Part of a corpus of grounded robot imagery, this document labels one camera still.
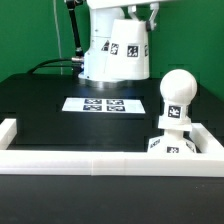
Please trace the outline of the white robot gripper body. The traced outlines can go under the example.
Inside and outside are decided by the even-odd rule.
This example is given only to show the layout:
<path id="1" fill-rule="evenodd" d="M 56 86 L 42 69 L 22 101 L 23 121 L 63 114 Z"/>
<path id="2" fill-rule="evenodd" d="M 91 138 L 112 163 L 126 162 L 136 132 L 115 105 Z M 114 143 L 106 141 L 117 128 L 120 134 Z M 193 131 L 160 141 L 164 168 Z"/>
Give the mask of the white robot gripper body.
<path id="1" fill-rule="evenodd" d="M 151 4 L 157 2 L 168 2 L 174 0 L 86 0 L 91 9 L 115 8 L 124 6 L 134 6 Z"/>

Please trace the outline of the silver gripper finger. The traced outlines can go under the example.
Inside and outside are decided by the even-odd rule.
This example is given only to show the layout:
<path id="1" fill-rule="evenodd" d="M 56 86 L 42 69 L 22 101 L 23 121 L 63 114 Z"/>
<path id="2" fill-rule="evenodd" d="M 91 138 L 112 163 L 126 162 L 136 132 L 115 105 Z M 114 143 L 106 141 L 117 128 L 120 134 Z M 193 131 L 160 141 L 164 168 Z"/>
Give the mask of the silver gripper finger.
<path id="1" fill-rule="evenodd" d="M 137 12 L 137 8 L 135 5 L 128 7 L 128 14 L 133 20 L 137 20 L 136 12 Z"/>
<path id="2" fill-rule="evenodd" d="M 152 13 L 150 15 L 150 18 L 146 21 L 146 30 L 147 31 L 153 31 L 157 26 L 155 19 L 159 12 L 159 3 L 158 2 L 151 3 L 150 10 L 152 11 Z"/>

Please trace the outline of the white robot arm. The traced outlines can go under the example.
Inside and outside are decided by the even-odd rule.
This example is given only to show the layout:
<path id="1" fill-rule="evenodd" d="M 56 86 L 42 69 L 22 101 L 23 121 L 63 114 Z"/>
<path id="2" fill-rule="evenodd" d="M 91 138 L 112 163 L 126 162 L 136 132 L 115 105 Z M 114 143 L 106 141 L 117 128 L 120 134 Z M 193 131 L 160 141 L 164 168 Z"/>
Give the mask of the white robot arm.
<path id="1" fill-rule="evenodd" d="M 171 0 L 87 0 L 90 47 L 79 79 L 98 88 L 149 77 L 148 32 L 160 2 Z"/>

